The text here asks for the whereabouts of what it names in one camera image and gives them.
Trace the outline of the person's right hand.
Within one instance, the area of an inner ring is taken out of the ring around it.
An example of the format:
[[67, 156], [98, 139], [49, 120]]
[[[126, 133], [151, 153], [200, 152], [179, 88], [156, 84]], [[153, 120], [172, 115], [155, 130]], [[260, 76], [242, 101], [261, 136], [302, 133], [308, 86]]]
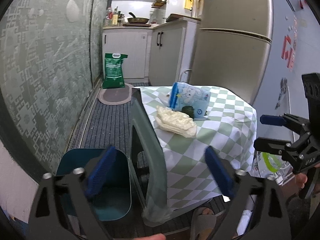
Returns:
[[308, 176], [304, 173], [299, 173], [295, 175], [295, 184], [300, 188], [303, 189], [305, 184], [308, 181]]

